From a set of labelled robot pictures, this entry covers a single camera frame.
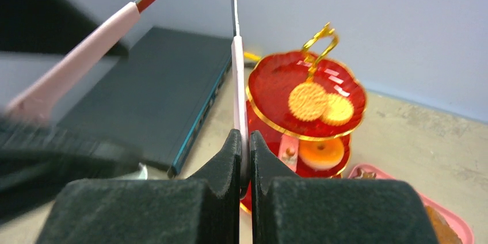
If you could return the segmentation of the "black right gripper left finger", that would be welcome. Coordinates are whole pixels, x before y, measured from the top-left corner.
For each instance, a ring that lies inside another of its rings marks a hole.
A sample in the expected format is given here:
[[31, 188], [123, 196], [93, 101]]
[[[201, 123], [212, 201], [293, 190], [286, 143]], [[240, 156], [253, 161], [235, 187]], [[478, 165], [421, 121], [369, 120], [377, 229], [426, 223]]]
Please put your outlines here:
[[78, 180], [38, 243], [238, 243], [241, 134], [183, 180]]

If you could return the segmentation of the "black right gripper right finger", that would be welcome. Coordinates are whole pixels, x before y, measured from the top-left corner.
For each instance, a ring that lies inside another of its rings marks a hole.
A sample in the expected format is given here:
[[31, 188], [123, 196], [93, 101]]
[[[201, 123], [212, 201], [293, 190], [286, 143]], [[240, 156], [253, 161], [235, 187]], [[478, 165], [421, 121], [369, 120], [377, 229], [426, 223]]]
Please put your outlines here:
[[302, 178], [251, 133], [254, 243], [436, 243], [417, 192], [397, 180]]

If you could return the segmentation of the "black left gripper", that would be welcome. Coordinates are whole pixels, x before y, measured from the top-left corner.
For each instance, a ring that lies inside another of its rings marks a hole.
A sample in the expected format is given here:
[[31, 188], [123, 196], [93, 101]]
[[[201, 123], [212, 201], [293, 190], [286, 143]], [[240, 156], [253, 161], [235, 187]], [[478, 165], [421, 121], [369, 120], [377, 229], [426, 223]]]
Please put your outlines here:
[[140, 170], [128, 144], [49, 123], [51, 110], [138, 22], [129, 2], [94, 26], [67, 0], [1, 0], [1, 50], [64, 54], [1, 114], [1, 222], [52, 200], [71, 181], [113, 178]]

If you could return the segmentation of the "pink handled metal tongs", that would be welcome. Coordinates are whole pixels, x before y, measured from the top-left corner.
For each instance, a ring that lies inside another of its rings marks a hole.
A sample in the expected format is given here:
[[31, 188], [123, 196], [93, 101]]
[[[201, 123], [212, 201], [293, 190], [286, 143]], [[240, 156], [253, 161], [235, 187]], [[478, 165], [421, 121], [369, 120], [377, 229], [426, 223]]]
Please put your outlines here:
[[[140, 14], [156, 0], [127, 3], [83, 39], [59, 63], [7, 105], [7, 114], [47, 121], [51, 109], [129, 30]], [[238, 20], [238, 0], [232, 0], [234, 38], [232, 41], [232, 79], [234, 84], [234, 128], [241, 133], [239, 197], [243, 199], [250, 182], [249, 134], [247, 127], [245, 57]]]

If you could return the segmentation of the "pink candy piece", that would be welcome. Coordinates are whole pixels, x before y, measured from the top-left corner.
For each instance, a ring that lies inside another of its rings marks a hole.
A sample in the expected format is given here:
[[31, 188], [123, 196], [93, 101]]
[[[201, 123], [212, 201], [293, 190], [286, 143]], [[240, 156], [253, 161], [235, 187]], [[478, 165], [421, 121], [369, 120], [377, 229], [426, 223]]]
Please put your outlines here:
[[278, 158], [293, 172], [298, 164], [299, 139], [288, 135], [282, 135]]

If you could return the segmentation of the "orange glazed donut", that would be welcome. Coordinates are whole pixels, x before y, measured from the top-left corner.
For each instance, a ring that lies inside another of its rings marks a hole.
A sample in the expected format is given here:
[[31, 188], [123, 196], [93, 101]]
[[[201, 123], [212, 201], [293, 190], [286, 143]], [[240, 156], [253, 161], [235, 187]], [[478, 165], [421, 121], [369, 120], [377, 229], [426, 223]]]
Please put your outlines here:
[[337, 166], [345, 155], [345, 148], [340, 139], [324, 141], [299, 140], [298, 156], [310, 168], [329, 170]]

